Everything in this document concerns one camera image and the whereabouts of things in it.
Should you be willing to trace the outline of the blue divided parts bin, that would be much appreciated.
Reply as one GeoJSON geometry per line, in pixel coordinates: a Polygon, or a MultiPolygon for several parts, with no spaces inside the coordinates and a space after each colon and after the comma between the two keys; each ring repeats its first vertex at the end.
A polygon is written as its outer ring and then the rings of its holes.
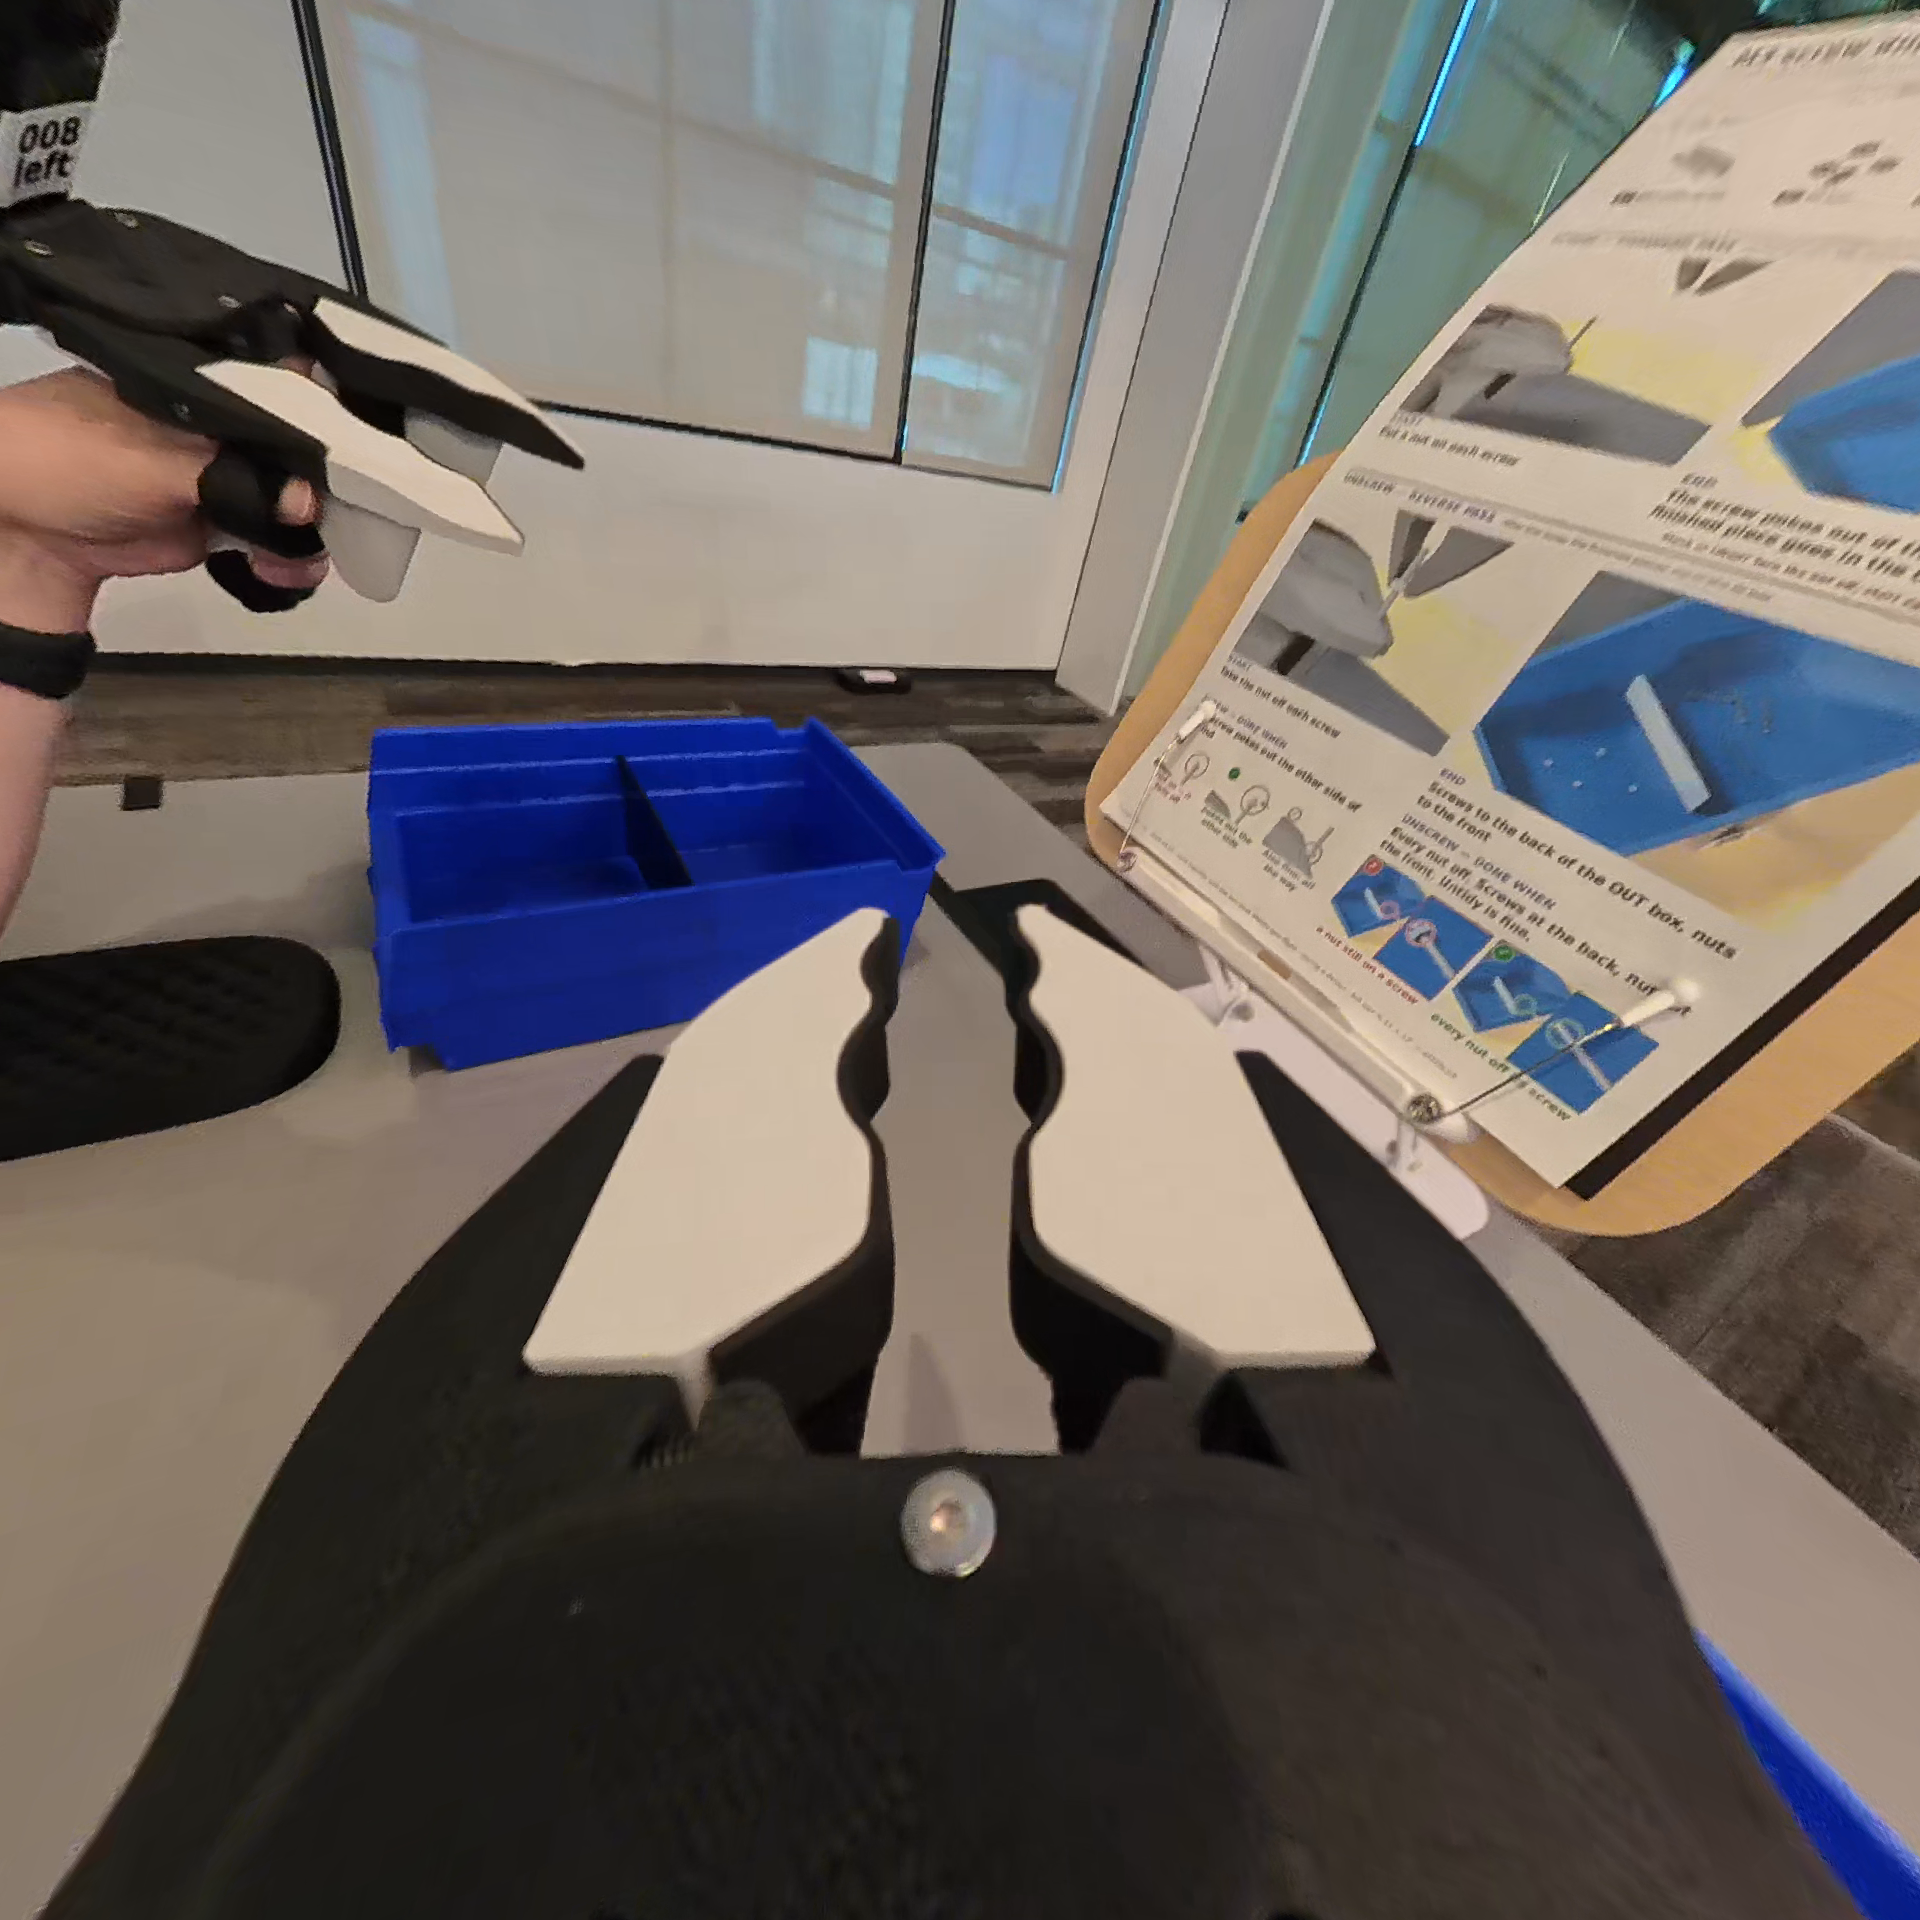
{"type": "Polygon", "coordinates": [[[683,1025],[857,907],[908,945],[944,849],[828,728],[633,719],[372,736],[380,1018],[445,1071],[683,1025]],[[641,888],[625,755],[693,884],[641,888]]]}

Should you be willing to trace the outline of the person's left forearm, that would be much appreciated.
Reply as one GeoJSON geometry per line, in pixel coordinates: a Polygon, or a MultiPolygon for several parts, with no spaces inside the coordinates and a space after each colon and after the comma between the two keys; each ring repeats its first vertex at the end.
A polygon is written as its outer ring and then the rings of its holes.
{"type": "Polygon", "coordinates": [[[64,705],[3,689],[3,928],[14,919],[57,783],[64,705]]]}

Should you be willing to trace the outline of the wooden display board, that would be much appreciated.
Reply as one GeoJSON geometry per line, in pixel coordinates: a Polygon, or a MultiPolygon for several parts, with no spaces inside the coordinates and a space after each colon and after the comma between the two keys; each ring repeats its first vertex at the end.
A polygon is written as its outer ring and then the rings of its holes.
{"type": "MultiPolygon", "coordinates": [[[[1085,795],[1085,828],[1095,857],[1115,873],[1123,824],[1102,808],[1152,745],[1157,728],[1192,706],[1190,686],[1227,634],[1241,601],[1278,551],[1333,458],[1292,472],[1252,507],[1212,582],[1199,591],[1164,658],[1117,721],[1095,763],[1085,795]]],[[[1192,938],[1207,967],[1235,977],[1281,1010],[1326,1051],[1351,1068],[1397,1111],[1415,1096],[1407,1075],[1307,993],[1297,972],[1231,928],[1212,904],[1135,843],[1137,864],[1117,876],[1148,905],[1192,938]]],[[[1705,1096],[1689,1096],[1679,1115],[1651,1143],[1630,1147],[1593,1196],[1550,1186],[1500,1142],[1472,1127],[1472,1115],[1445,1123],[1432,1143],[1491,1201],[1534,1226],[1587,1236],[1638,1236],[1699,1219],[1849,1097],[1915,1048],[1917,921],[1879,914],[1837,955],[1839,972],[1800,1012],[1761,1044],[1729,1048],[1728,1072],[1705,1096]]]]}

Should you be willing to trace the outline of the black wristband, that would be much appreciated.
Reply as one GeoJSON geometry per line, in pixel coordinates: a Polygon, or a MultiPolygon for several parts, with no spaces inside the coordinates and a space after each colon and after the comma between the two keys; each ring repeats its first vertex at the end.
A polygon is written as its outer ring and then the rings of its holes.
{"type": "Polygon", "coordinates": [[[11,623],[3,623],[0,643],[3,689],[46,705],[71,699],[87,681],[99,654],[96,639],[87,631],[48,634],[11,623]]]}

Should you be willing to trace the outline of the black foam pad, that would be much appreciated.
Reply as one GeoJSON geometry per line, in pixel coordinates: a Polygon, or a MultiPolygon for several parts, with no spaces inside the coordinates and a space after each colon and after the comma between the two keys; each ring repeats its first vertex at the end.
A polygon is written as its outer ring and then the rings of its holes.
{"type": "Polygon", "coordinates": [[[3,1164],[245,1114],[339,1044],[343,990],[303,945],[230,935],[3,966],[3,1164]]]}

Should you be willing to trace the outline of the person's left hand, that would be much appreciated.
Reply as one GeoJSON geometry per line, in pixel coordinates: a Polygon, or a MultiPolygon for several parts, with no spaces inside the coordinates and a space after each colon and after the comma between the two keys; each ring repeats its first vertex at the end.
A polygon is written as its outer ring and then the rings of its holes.
{"type": "Polygon", "coordinates": [[[3,391],[3,620],[81,634],[108,583],[201,570],[214,443],[125,408],[84,368],[3,391]]]}

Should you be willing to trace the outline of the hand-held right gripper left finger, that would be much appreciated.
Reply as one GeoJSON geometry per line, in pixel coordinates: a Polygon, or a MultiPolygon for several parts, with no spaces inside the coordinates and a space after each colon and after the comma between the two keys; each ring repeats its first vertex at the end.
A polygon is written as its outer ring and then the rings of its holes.
{"type": "Polygon", "coordinates": [[[525,1337],[529,1374],[657,1376],[687,1412],[759,1378],[801,1412],[873,1362],[899,953],[899,923],[857,907],[683,1026],[525,1337]]]}

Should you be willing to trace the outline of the large window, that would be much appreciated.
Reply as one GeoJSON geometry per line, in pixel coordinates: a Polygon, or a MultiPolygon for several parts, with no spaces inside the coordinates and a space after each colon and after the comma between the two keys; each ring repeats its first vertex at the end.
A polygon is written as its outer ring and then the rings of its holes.
{"type": "Polygon", "coordinates": [[[1054,489],[1161,4],[294,4],[349,281],[576,417],[1054,489]]]}

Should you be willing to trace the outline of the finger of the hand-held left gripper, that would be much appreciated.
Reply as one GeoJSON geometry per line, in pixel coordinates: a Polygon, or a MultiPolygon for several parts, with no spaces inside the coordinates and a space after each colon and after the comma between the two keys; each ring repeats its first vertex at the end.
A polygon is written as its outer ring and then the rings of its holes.
{"type": "Polygon", "coordinates": [[[191,425],[214,446],[198,480],[208,572],[245,607],[313,592],[268,582],[264,560],[324,563],[391,603],[428,537],[524,551],[491,476],[503,449],[525,451],[525,399],[463,358],[335,358],[310,370],[198,358],[191,425]]]}
{"type": "Polygon", "coordinates": [[[349,412],[481,489],[503,449],[585,468],[576,443],[503,378],[382,312],[320,298],[303,312],[303,346],[349,412]]]}

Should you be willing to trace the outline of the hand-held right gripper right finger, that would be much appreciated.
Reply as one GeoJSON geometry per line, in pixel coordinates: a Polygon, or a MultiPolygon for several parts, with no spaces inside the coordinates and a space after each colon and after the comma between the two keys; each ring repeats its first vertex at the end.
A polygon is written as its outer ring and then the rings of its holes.
{"type": "Polygon", "coordinates": [[[1013,1328],[1054,1412],[1376,1355],[1239,1057],[1048,905],[1013,913],[1013,1328]]]}

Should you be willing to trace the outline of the instruction poster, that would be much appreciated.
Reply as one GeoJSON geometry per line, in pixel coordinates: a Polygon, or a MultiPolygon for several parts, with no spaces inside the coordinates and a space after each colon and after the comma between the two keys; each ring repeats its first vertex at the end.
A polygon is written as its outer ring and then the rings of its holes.
{"type": "MultiPolygon", "coordinates": [[[[1358,425],[1137,847],[1593,1196],[1915,913],[1915,12],[1729,39],[1358,425]]],[[[1124,826],[1155,731],[1102,812],[1124,826]]]]}

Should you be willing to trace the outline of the black bin divider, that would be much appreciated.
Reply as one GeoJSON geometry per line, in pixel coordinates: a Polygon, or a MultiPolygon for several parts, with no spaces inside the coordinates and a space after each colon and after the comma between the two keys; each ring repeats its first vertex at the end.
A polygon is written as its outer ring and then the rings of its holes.
{"type": "Polygon", "coordinates": [[[687,890],[693,876],[686,857],[667,832],[649,791],[625,755],[615,756],[621,824],[628,859],[641,888],[651,895],[687,890]]]}

